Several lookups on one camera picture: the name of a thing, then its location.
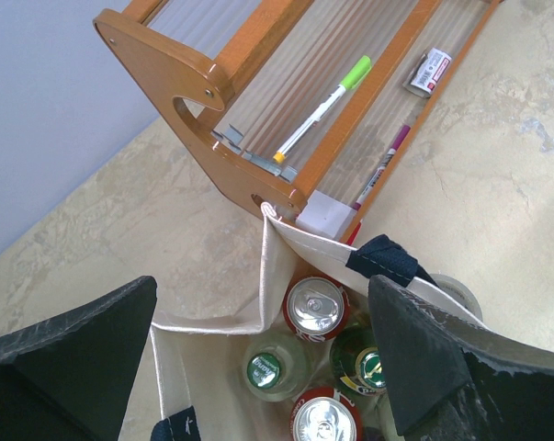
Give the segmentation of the small red white packet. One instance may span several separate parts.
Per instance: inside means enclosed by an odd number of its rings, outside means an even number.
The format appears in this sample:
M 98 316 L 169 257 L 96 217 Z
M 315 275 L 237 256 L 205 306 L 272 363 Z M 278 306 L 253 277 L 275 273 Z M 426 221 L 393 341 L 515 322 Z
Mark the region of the small red white packet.
M 416 96 L 429 98 L 452 61 L 448 53 L 431 48 L 423 54 L 402 86 Z

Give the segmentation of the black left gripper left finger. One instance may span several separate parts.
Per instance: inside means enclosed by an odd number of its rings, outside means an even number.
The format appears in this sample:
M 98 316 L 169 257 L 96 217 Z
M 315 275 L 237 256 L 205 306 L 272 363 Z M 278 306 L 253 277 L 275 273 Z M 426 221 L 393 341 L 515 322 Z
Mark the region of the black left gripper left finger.
M 0 440 L 116 440 L 157 301 L 153 277 L 0 336 Z

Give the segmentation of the beige canvas tote bag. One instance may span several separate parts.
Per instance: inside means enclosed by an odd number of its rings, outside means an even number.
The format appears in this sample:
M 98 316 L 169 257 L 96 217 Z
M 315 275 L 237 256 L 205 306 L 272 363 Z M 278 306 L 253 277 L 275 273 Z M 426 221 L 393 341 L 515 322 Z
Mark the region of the beige canvas tote bag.
M 293 403 L 320 387 L 354 410 L 366 425 L 390 424 L 390 407 L 334 385 L 327 365 L 330 346 L 302 342 L 285 328 L 282 303 L 303 264 L 340 282 L 361 313 L 367 313 L 367 279 L 346 267 L 353 247 L 283 222 L 264 202 L 259 290 L 236 315 L 205 320 L 154 314 L 150 328 L 162 421 L 153 429 L 163 440 L 289 440 Z M 302 371 L 293 396 L 263 401 L 245 384 L 245 359 L 254 343 L 271 337 L 288 355 L 299 349 L 312 366 Z

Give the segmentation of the red cola can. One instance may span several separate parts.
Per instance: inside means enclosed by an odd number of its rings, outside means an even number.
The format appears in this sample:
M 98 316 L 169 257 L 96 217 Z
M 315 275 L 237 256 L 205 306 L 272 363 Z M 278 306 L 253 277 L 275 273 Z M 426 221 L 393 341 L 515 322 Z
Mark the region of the red cola can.
M 296 400 L 289 417 L 296 441 L 357 441 L 363 425 L 356 404 L 334 387 L 306 390 Z
M 286 324 L 298 338 L 323 343 L 346 327 L 349 298 L 343 285 L 330 277 L 304 277 L 289 287 L 282 311 Z

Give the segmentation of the green and white pen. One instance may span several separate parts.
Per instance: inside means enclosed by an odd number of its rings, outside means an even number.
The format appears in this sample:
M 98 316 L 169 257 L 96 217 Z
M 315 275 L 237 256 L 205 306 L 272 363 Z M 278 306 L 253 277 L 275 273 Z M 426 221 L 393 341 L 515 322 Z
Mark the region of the green and white pen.
M 345 75 L 338 86 L 303 123 L 283 142 L 274 153 L 272 160 L 277 164 L 283 164 L 290 151 L 302 139 L 302 137 L 315 125 L 317 125 L 327 112 L 349 91 L 356 88 L 371 69 L 371 59 L 363 55 L 352 69 Z

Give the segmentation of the orange wooden shelf rack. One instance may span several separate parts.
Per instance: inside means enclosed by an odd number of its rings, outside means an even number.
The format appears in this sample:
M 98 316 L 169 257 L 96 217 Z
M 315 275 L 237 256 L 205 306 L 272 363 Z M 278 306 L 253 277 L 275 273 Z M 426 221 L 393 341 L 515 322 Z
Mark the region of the orange wooden shelf rack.
M 289 221 L 318 190 L 352 208 L 401 127 L 400 149 L 339 241 L 369 206 L 497 9 L 494 1 L 260 1 L 218 53 L 163 34 L 169 1 L 106 9 L 97 34 L 216 188 L 252 214 Z M 431 48 L 453 61 L 429 98 L 402 84 Z M 367 55 L 371 69 L 290 151 L 283 142 Z

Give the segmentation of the white card on shelf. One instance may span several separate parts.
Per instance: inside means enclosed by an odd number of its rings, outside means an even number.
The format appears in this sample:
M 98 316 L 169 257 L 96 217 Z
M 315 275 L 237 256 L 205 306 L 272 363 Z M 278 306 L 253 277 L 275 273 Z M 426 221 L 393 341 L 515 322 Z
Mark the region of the white card on shelf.
M 355 215 L 355 209 L 315 190 L 295 224 L 306 232 L 339 241 Z

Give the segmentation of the clear glass bottle green cap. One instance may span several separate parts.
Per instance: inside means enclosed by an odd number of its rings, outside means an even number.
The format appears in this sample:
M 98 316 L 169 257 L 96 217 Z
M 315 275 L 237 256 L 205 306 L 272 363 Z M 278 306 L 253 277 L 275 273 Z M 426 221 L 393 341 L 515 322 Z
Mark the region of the clear glass bottle green cap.
M 251 338 L 243 357 L 243 382 L 256 398 L 280 402 L 298 396 L 313 369 L 312 355 L 301 340 L 269 331 Z

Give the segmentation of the clear tape roll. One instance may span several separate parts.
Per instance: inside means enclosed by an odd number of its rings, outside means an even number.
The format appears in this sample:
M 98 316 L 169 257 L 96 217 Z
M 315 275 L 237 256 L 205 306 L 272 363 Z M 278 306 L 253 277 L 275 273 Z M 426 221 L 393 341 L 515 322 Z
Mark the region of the clear tape roll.
M 432 274 L 434 282 L 453 300 L 472 313 L 477 319 L 482 320 L 482 310 L 477 298 L 472 291 L 453 277 Z

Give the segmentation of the magenta marker pen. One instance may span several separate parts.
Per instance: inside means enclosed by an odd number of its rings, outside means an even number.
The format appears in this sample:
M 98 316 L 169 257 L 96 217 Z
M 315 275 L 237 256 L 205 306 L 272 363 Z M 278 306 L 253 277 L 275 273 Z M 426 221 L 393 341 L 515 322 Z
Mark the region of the magenta marker pen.
M 368 194 L 371 192 L 371 190 L 374 188 L 374 185 L 381 178 L 382 173 L 386 170 L 390 161 L 393 159 L 394 155 L 400 149 L 401 144 L 403 143 L 404 139 L 406 138 L 410 130 L 411 130 L 411 127 L 409 125 L 404 124 L 401 127 L 395 139 L 393 140 L 390 148 L 386 151 L 385 155 L 379 162 L 373 175 L 369 178 L 369 180 L 367 181 L 367 184 L 365 185 L 361 193 L 356 198 L 356 201 L 352 206 L 354 210 L 359 210 L 363 206 Z

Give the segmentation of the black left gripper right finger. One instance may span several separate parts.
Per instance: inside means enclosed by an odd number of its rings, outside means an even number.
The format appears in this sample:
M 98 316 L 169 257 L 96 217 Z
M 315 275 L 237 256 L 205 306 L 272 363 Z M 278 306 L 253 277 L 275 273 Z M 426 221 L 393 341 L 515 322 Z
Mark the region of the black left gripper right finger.
M 384 276 L 368 284 L 397 433 L 554 440 L 554 353 L 466 322 Z

